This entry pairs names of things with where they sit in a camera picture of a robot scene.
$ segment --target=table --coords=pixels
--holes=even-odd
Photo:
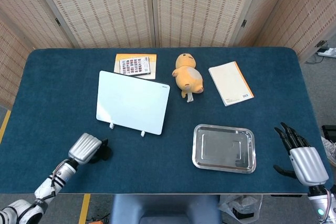
[[[186,103],[171,76],[181,53],[196,59],[205,91]],[[157,54],[156,81],[171,86],[162,135],[146,134],[96,120],[98,75],[113,71],[117,53]],[[237,61],[254,98],[225,107],[209,67]],[[0,145],[0,193],[31,193],[67,157],[83,133],[107,137],[109,161],[87,164],[63,193],[279,193],[307,188],[280,176],[273,164],[291,164],[274,131],[284,121],[316,147],[332,174],[320,140],[295,52],[289,48],[39,49],[28,57],[7,129]],[[198,124],[250,129],[257,168],[235,174],[196,168],[193,130]]]

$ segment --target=yellow floor tape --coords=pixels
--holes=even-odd
[[[7,113],[5,115],[4,121],[2,122],[1,129],[0,129],[0,143],[2,141],[2,137],[4,136],[5,129],[7,127],[8,119],[10,116],[10,110],[7,110]]]
[[[90,197],[91,197],[90,194],[84,194],[82,210],[80,211],[78,224],[85,224],[86,223],[86,216],[88,215]]]

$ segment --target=stainless steel tray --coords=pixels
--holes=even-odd
[[[202,169],[254,172],[257,164],[252,131],[199,124],[194,130],[193,163]]]

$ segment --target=yellow plush toy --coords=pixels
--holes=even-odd
[[[203,78],[201,74],[195,69],[196,61],[190,54],[181,54],[176,60],[176,69],[172,76],[176,78],[177,86],[182,90],[182,97],[188,94],[187,102],[192,102],[192,93],[202,93]]]

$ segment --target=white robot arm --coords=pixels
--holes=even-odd
[[[294,170],[284,170],[278,165],[274,165],[274,169],[284,176],[297,178],[301,184],[308,186],[308,198],[320,223],[336,223],[336,201],[334,194],[324,187],[329,176],[320,155],[293,128],[284,123],[281,125],[285,132],[279,128],[275,130],[280,135]]]
[[[37,224],[46,212],[50,202],[76,173],[78,165],[92,160],[100,154],[106,160],[111,150],[107,140],[100,141],[84,133],[69,150],[69,158],[62,161],[50,176],[36,189],[33,204],[17,200],[0,211],[0,224]]]

